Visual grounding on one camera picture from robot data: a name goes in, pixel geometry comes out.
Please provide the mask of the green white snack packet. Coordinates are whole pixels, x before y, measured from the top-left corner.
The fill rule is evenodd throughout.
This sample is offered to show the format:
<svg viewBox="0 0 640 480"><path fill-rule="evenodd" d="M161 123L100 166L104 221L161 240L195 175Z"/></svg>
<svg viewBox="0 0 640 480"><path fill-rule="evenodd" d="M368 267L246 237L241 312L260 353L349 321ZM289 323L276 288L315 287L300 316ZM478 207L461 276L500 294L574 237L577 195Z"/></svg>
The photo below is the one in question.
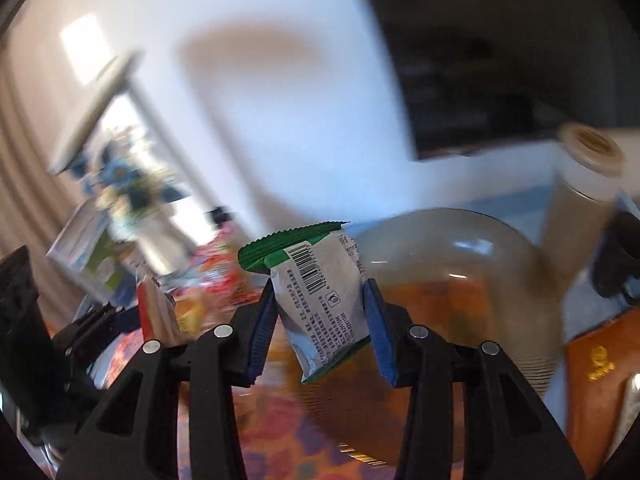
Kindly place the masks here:
<svg viewBox="0 0 640 480"><path fill-rule="evenodd" d="M241 247L240 267L265 274L302 378L314 382L370 342L356 240L341 221L271 233Z"/></svg>

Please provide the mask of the orange leather tissue box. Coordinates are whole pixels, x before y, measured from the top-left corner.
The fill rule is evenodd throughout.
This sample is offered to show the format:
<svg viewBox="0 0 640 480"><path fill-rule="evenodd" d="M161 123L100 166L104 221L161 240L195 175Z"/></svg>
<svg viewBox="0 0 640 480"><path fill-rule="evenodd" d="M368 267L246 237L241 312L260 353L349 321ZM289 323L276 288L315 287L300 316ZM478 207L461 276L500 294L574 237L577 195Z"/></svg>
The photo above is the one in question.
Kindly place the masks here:
<svg viewBox="0 0 640 480"><path fill-rule="evenodd" d="M613 441L626 382L639 370L639 310L633 308L575 337L564 352L566 437L591 478Z"/></svg>

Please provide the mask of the white remote control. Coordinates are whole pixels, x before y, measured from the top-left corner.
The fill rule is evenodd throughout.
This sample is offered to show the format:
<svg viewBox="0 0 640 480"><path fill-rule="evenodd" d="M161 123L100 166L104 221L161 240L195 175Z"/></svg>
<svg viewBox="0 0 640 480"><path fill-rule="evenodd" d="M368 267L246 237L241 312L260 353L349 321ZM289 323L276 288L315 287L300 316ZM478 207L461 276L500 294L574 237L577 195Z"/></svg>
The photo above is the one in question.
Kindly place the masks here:
<svg viewBox="0 0 640 480"><path fill-rule="evenodd" d="M623 401L622 404L620 404L620 412L618 413L617 425L606 458L610 458L620 446L631 426L634 424L639 412L640 374L634 373L626 381Z"/></svg>

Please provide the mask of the blue green book stack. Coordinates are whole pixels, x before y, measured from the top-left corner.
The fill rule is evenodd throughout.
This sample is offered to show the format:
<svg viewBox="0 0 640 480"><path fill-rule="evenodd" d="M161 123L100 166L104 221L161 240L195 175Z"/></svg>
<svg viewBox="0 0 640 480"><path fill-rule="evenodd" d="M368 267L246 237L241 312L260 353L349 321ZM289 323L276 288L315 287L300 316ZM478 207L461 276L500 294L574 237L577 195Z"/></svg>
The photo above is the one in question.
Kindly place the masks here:
<svg viewBox="0 0 640 480"><path fill-rule="evenodd" d="M117 258L107 214L92 198L74 210L46 258L100 304L134 303L136 279Z"/></svg>

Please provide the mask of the floral orange table mat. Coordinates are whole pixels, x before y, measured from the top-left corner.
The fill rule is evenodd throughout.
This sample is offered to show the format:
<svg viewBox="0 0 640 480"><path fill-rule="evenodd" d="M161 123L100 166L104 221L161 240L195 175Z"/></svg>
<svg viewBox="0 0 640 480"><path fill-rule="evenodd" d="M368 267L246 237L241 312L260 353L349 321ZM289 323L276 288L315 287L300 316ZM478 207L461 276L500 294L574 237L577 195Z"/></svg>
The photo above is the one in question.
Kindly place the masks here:
<svg viewBox="0 0 640 480"><path fill-rule="evenodd" d="M360 466L377 462L327 437L310 419L291 382L293 356L283 348L284 336L277 304L277 322L262 374L248 388L235 387L232 398L241 452L243 479L291 479L301 463L323 457L320 474L350 477ZM178 447L189 447L189 384L180 387Z"/></svg>

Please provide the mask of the brown glass snack bowl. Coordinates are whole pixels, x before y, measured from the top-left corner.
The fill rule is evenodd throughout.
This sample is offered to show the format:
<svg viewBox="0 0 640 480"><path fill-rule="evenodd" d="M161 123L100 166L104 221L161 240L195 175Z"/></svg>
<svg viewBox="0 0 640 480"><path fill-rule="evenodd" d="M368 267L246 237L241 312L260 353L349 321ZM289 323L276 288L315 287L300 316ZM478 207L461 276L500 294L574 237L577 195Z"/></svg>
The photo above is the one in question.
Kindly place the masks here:
<svg viewBox="0 0 640 480"><path fill-rule="evenodd" d="M498 342L536 393L548 389L562 346L561 294L544 256L520 231L452 208L346 231L387 302L454 344ZM409 393L390 388L371 347L295 393L341 448L396 464Z"/></svg>

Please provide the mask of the blue white flower bouquet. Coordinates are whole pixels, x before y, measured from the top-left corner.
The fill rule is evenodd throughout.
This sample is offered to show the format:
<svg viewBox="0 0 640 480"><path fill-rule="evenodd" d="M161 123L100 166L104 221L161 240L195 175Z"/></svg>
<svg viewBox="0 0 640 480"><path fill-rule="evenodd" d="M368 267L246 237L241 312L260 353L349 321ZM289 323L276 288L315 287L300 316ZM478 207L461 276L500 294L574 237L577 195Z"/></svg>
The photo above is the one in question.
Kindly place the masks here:
<svg viewBox="0 0 640 480"><path fill-rule="evenodd" d="M110 131L95 155L83 146L67 170L106 213L112 235L121 242L138 238L145 220L171 217L172 204L190 195L138 128Z"/></svg>

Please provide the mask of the black ceramic mug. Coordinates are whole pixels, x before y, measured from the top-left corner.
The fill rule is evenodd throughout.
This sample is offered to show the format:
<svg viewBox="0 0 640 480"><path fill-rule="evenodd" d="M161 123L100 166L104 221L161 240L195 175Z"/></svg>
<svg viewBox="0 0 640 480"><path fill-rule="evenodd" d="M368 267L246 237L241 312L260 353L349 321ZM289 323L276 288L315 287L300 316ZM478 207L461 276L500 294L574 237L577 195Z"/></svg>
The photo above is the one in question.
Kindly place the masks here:
<svg viewBox="0 0 640 480"><path fill-rule="evenodd" d="M599 296L620 295L631 307L638 306L639 295L628 286L639 281L639 218L631 212L614 214L594 260L591 279Z"/></svg>

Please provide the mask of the gold white thermos bottle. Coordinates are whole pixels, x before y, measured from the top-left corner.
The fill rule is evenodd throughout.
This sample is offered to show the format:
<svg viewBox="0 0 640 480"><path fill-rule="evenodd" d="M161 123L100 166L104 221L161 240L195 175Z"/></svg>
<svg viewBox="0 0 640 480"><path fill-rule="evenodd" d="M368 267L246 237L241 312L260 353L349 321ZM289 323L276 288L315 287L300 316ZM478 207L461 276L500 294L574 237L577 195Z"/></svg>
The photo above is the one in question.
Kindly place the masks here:
<svg viewBox="0 0 640 480"><path fill-rule="evenodd" d="M610 136L578 122L562 125L558 140L540 250L559 284L569 288L612 216L625 156Z"/></svg>

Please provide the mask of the black wall television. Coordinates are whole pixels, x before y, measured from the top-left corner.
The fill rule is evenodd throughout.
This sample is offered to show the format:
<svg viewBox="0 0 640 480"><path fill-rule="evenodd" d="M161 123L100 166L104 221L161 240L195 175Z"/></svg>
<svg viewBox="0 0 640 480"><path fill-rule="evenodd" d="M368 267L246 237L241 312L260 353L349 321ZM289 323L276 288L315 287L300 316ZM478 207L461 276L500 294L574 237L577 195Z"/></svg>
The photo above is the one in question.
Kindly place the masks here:
<svg viewBox="0 0 640 480"><path fill-rule="evenodd" d="M369 0L420 159L639 125L639 0Z"/></svg>

